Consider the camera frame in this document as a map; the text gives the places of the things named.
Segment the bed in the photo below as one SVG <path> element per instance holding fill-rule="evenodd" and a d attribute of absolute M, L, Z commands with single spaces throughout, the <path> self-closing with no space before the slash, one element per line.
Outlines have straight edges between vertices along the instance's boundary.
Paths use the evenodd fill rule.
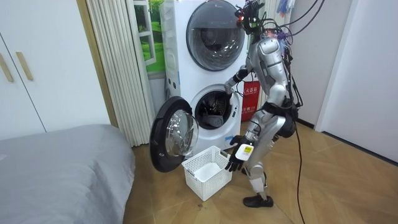
<path fill-rule="evenodd" d="M 0 223 L 122 223 L 134 168 L 110 125 L 0 141 Z"/>

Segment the white laundry basket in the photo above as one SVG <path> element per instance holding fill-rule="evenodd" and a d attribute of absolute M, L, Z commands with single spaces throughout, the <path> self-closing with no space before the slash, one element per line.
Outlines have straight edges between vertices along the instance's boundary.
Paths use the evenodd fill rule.
<path fill-rule="evenodd" d="M 232 172 L 224 168 L 229 155 L 221 155 L 220 149 L 211 146 L 182 163 L 187 185 L 203 200 L 209 199 L 232 179 Z"/>

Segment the yellow label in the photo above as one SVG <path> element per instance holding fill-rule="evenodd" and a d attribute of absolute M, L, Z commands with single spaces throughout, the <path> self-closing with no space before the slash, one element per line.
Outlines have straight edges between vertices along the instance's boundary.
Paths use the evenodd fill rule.
<path fill-rule="evenodd" d="M 244 152 L 247 152 L 247 153 L 250 153 L 251 152 L 251 147 L 250 146 L 246 146 L 245 148 L 244 148 Z"/>

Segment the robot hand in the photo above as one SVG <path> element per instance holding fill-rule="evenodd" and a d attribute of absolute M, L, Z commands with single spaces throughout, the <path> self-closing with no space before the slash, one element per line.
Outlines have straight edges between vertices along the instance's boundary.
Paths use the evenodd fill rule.
<path fill-rule="evenodd" d="M 229 170 L 230 172 L 242 169 L 244 161 L 236 158 L 235 154 L 242 144 L 247 144 L 247 143 L 249 143 L 249 141 L 245 137 L 235 136 L 231 140 L 230 145 L 233 145 L 235 143 L 237 143 L 238 145 L 235 146 L 234 151 L 233 151 L 231 157 L 229 158 L 229 162 L 228 162 L 227 166 L 225 167 L 225 169 Z"/>

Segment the round door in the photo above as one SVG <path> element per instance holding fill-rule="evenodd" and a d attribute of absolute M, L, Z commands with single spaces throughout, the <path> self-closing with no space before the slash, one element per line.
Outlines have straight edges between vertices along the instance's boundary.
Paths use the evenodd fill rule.
<path fill-rule="evenodd" d="M 198 141 L 198 122 L 187 101 L 179 96 L 168 99 L 150 131 L 150 158 L 160 172 L 176 169 Z"/>
<path fill-rule="evenodd" d="M 239 57 L 245 34 L 236 25 L 235 11 L 226 1 L 212 0 L 193 12 L 187 27 L 187 45 L 201 68 L 220 71 Z"/>

